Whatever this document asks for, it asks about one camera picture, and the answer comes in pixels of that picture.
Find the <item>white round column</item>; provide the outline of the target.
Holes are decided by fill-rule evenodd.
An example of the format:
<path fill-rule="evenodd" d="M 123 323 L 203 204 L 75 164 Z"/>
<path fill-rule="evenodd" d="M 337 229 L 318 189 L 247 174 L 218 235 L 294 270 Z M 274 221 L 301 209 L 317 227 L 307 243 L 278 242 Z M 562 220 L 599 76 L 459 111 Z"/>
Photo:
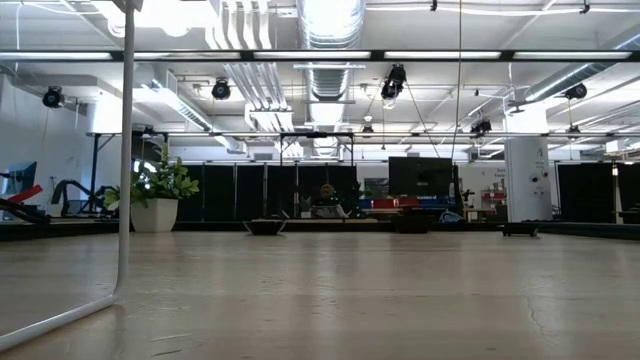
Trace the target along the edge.
<path fill-rule="evenodd" d="M 510 222 L 550 220 L 552 196 L 546 109 L 530 104 L 505 113 L 507 210 Z"/>

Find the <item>red bar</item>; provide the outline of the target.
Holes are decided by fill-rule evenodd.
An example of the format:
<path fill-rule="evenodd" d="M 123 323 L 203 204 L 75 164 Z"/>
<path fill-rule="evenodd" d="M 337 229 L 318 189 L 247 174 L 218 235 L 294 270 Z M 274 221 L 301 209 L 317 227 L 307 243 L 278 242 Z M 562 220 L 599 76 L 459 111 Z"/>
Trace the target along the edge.
<path fill-rule="evenodd" d="M 40 185 L 35 185 L 34 187 L 27 189 L 19 194 L 13 195 L 8 198 L 8 201 L 13 203 L 23 203 L 24 201 L 38 195 L 43 191 L 43 188 Z"/>

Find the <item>person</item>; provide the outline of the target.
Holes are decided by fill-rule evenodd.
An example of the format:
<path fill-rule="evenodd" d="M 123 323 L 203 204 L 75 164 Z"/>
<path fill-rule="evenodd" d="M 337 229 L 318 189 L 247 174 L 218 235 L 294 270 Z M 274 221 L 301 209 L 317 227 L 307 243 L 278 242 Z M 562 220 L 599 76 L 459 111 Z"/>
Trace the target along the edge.
<path fill-rule="evenodd" d="M 324 184 L 319 195 L 311 200 L 310 214 L 314 219 L 346 219 L 348 214 L 342 207 L 342 200 L 335 188 Z"/>

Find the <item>silver ribbed ventilation duct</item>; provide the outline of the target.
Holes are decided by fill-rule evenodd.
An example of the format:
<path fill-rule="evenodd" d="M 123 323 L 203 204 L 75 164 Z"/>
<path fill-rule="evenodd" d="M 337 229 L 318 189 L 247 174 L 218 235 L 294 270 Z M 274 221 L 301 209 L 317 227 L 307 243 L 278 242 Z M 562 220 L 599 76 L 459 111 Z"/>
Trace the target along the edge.
<path fill-rule="evenodd" d="M 627 29 L 606 42 L 603 49 L 640 51 L 640 24 Z M 618 61 L 570 64 L 524 91 L 518 96 L 518 100 L 525 103 L 545 100 L 608 70 L 616 64 L 618 64 Z"/>
<path fill-rule="evenodd" d="M 302 48 L 337 51 L 359 45 L 366 0 L 296 0 L 296 7 Z M 351 75 L 346 63 L 313 63 L 305 71 L 309 120 L 315 130 L 339 130 Z"/>

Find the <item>red and blue boxes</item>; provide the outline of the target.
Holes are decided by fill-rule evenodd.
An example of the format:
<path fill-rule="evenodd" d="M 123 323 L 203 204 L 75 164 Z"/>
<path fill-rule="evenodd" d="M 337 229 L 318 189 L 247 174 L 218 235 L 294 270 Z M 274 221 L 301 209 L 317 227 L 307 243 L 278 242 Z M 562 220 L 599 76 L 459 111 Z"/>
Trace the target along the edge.
<path fill-rule="evenodd" d="M 361 211 L 392 211 L 403 207 L 421 208 L 446 208 L 448 203 L 439 198 L 375 198 L 360 199 L 359 209 Z"/>

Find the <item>rounded square black plate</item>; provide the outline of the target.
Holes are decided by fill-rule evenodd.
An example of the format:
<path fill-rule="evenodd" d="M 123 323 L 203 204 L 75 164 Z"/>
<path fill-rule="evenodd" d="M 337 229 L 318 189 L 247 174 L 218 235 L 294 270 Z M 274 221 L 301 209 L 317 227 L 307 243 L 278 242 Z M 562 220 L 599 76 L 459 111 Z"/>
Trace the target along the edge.
<path fill-rule="evenodd" d="M 282 231 L 286 222 L 282 219 L 254 219 L 244 221 L 243 225 L 254 236 L 276 236 Z"/>

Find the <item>small square black plate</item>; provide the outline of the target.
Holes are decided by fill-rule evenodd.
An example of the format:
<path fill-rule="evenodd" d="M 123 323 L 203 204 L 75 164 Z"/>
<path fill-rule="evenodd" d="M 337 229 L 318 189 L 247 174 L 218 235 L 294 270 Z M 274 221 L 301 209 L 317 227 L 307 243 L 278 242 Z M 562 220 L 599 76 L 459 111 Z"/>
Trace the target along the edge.
<path fill-rule="evenodd" d="M 502 227 L 502 235 L 510 237 L 514 235 L 522 235 L 536 237 L 539 227 L 531 223 L 507 223 Z"/>

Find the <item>large black monitor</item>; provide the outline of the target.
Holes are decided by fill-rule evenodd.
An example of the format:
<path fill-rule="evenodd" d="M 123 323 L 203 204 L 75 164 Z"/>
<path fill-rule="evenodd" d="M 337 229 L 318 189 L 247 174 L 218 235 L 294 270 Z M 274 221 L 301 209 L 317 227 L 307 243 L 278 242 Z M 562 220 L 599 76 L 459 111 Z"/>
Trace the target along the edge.
<path fill-rule="evenodd" d="M 390 157 L 389 194 L 397 196 L 444 197 L 453 182 L 449 158 Z"/>

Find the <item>black partition wall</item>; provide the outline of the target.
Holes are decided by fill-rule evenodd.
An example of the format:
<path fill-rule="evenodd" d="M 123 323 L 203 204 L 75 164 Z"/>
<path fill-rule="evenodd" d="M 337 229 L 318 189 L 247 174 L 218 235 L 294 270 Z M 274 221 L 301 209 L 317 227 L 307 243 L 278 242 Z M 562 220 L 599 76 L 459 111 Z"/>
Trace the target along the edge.
<path fill-rule="evenodd" d="M 557 166 L 560 219 L 640 225 L 640 163 Z"/>
<path fill-rule="evenodd" d="M 322 185 L 332 185 L 348 214 L 356 212 L 356 169 L 341 165 L 189 165 L 199 192 L 178 203 L 179 222 L 301 218 Z"/>

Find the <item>black aluminium table frame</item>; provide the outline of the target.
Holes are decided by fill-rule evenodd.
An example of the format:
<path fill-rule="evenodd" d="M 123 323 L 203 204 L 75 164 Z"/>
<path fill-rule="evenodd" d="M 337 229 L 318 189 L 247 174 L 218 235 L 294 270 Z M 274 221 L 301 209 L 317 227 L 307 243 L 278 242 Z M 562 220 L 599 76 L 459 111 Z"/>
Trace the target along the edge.
<path fill-rule="evenodd" d="M 610 238 L 640 241 L 640 225 L 597 223 L 540 222 L 534 225 L 541 233 Z M 178 222 L 178 232 L 243 232 L 242 222 Z M 501 232 L 501 223 L 432 224 L 426 227 L 435 232 Z M 390 222 L 341 220 L 291 220 L 284 223 L 284 232 L 394 232 Z M 82 235 L 112 234 L 118 231 L 116 222 L 62 222 L 47 225 L 28 223 L 0 224 L 0 242 L 35 240 Z"/>

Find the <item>black beam with light strips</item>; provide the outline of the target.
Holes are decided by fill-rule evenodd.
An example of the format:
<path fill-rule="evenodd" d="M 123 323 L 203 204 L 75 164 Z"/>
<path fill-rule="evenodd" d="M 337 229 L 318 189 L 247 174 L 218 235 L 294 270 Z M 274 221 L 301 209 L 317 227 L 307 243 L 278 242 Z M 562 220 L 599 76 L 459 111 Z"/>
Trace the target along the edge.
<path fill-rule="evenodd" d="M 640 50 L 211 50 L 138 51 L 136 62 L 640 63 Z"/>

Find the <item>shelf with red items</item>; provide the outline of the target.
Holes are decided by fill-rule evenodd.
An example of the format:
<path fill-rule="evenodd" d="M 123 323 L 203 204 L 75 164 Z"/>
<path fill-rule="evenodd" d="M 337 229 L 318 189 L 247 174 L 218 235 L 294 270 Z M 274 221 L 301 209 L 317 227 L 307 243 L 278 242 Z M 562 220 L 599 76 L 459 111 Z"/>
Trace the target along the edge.
<path fill-rule="evenodd" d="M 483 209 L 495 210 L 498 206 L 506 204 L 507 192 L 503 183 L 493 183 L 487 189 L 480 192 Z"/>

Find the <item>green plant in white pot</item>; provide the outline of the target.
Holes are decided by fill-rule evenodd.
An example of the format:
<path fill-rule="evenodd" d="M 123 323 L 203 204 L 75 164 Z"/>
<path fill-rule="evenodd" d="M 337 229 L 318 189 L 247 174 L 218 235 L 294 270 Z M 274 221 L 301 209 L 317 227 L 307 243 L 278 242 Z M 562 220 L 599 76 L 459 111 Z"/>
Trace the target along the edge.
<path fill-rule="evenodd" d="M 142 161 L 130 173 L 129 218 L 136 232 L 171 232 L 180 200 L 199 192 L 199 181 L 189 176 L 181 157 L 172 157 L 163 144 L 160 159 Z"/>

